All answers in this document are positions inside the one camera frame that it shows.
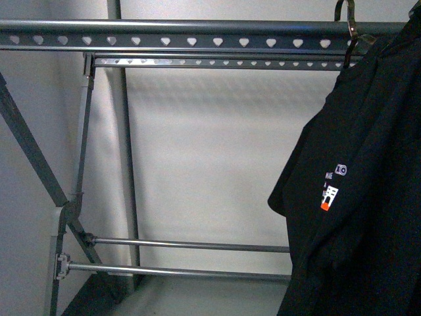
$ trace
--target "clothes hanger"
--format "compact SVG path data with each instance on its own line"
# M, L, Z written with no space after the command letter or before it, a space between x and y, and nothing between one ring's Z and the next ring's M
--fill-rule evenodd
M335 22L341 20L341 11L342 11L342 4L344 0L338 0L335 7ZM370 45L374 44L376 38L364 34L359 35L357 32L357 23L355 22L355 3L354 0L346 0L348 6L348 15L347 15L347 23L348 23L348 30L351 35L351 43L348 46L348 49L345 53L345 60L343 62L343 68L346 69L349 67L351 63L351 55L354 51L355 46L357 46L358 40L364 40L365 42L369 43Z

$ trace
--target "heart-shaped hole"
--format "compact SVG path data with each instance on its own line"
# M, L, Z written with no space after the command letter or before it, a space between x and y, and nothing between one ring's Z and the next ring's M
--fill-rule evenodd
M42 45L42 43L44 42L44 38L39 35L35 35L33 39L34 39L34 42L36 42L38 45Z
M190 44L190 46L194 46L194 45L196 45L196 43L197 43L197 39L195 39L195 38L187 38L187 42L188 42L188 44Z
M224 40L222 38L214 38L213 44L215 44L217 47L220 47L224 43Z
M321 41L320 41L320 46L322 46L324 49L326 49L326 48L328 48L329 46L330 46L330 44L331 44L332 42L330 41L330 40L324 40L324 39L322 39Z
M274 46L275 46L275 44L276 44L276 39L274 39L274 38L268 38L268 39L266 40L266 44L268 44L268 46L269 46L270 48L272 48L272 47L274 47Z
M10 39L13 43L15 43L15 44L19 44L19 41L20 41L19 36L12 35L11 37L9 37L9 39Z
M140 38L138 37L133 37L132 38L132 43L136 46L138 46L140 44Z
M67 36L59 36L57 38L57 41L59 41L59 43L61 43L62 45L66 45L68 43L68 38Z
M82 41L88 46L92 43L92 39L89 36L82 37Z
M117 42L117 39L114 36L109 36L107 37L107 42L109 42L111 46L114 46Z
M161 38L161 43L164 44L165 46L168 46L171 43L171 39L170 38Z
M301 40L301 39L299 39L299 38L297 38L297 39L295 39L295 40L292 41L292 44L294 44L294 46L296 48L300 48L304 44L304 41Z
M239 43L241 44L241 46L246 47L249 44L249 39L248 38L240 38L239 39Z

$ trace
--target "printed logo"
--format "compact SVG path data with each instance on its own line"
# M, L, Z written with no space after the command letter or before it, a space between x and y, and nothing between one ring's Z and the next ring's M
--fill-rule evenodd
M345 176L347 174L348 168L345 165L338 165L336 166L335 173L341 176Z
M328 186L326 193L324 193L322 205L320 206L323 210L326 212L329 211L338 191L339 189L334 188L333 186Z

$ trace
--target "white wall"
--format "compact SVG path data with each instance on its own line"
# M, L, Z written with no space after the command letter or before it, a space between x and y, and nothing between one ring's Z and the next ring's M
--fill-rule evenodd
M357 21L406 21L414 1L356 1ZM123 18L333 20L336 1L122 1ZM266 200L336 72L129 69L141 237L287 245ZM145 266L289 273L287 255L141 249Z

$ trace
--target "horizontal metal bar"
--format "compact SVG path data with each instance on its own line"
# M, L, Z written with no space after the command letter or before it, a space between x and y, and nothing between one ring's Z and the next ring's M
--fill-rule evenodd
M138 239L123 239L123 238L102 238L102 237L93 237L92 242L94 244L289 253L289 247L283 247L283 246L211 244L211 243L201 243L201 242L169 242L169 241L161 241L161 240L138 240Z
M95 67L108 68L208 68L256 70L330 70L339 71L343 57L332 61L281 61L241 59L99 59Z
M403 25L363 22L359 32L384 36ZM344 22L0 20L5 50L344 55L348 41Z
M355 59L361 59L362 53L357 52L357 55L353 55ZM304 51L296 50L295 54L291 53L221 53L221 52L192 52L183 53L181 51L167 51L167 52L126 52L126 53L109 53L109 52L98 52L95 54L96 66L101 62L101 59L237 59L237 60L248 60L252 61L255 59L262 60L284 60L284 61L342 61L342 51L327 51L327 52L316 52L316 53L305 53Z
M395 34L405 23L359 22L360 34ZM244 20L0 20L0 33L41 34L348 34L346 22Z
M79 271L101 271L110 273L129 273L134 275L159 275L173 277L208 277L208 278L240 278L252 280L271 280L271 281L290 281L290 275L271 275L266 273L238 273L238 272L222 272L222 271L202 271L202 270L184 270L184 269L167 269L167 268L141 268L125 265L95 265L92 263L75 263L69 264L69 270Z

